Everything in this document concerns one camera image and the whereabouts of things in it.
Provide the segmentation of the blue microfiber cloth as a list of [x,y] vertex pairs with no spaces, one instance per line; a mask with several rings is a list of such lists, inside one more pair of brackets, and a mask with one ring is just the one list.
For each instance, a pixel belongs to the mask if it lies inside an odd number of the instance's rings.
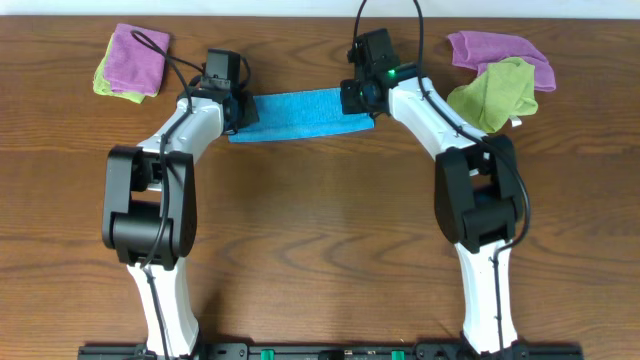
[[231,143],[299,140],[373,129],[367,114],[342,113],[340,89],[328,88],[255,97],[259,121],[230,135]]

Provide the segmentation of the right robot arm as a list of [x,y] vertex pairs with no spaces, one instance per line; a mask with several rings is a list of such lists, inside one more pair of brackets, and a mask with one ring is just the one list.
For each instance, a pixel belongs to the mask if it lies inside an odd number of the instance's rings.
[[386,29],[355,35],[347,59],[355,74],[340,85],[343,112],[391,116],[435,161],[434,211],[460,262],[462,337],[468,355],[515,358],[509,247],[526,196],[512,142],[504,136],[490,138],[467,123],[436,92],[419,64],[400,61]]

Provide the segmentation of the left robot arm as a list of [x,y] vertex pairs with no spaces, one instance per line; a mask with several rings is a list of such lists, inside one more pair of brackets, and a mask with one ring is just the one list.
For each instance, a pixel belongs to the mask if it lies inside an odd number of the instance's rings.
[[195,352],[199,324],[186,279],[198,222],[195,167],[214,141],[258,119],[248,91],[190,88],[151,136],[108,154],[102,240],[137,286],[148,330],[141,358]]

